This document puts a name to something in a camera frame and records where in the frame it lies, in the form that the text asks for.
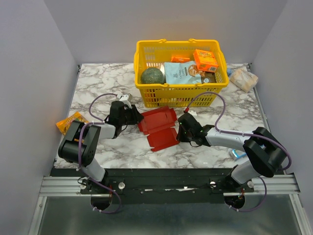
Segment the red paper box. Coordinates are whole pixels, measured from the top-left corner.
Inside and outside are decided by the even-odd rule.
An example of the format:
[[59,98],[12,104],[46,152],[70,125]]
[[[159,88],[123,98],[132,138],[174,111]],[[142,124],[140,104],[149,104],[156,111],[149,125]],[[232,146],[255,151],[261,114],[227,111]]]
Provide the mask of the red paper box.
[[147,136],[151,151],[157,152],[179,144],[174,128],[177,115],[173,108],[163,106],[142,115],[144,119],[138,124],[138,128]]

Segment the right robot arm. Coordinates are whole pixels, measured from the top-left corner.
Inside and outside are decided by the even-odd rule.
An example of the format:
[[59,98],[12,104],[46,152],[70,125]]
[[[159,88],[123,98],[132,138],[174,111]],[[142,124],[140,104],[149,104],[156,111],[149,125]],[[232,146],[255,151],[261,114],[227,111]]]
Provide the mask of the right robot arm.
[[248,161],[236,165],[224,179],[225,187],[235,192],[250,179],[272,178],[287,157],[286,150],[264,127],[250,133],[218,130],[214,125],[201,126],[189,113],[178,118],[179,142],[195,142],[196,146],[222,146],[245,152]]

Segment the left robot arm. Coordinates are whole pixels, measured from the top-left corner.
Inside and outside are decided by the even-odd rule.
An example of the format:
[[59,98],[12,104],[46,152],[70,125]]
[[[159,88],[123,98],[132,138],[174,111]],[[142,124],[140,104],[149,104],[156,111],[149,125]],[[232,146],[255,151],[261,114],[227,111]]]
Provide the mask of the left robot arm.
[[104,193],[109,182],[105,179],[106,170],[95,159],[98,141],[115,139],[124,126],[139,124],[143,119],[135,105],[114,101],[109,115],[100,122],[74,120],[59,146],[58,155],[66,162],[76,164],[79,170],[93,179],[91,187],[97,193]]

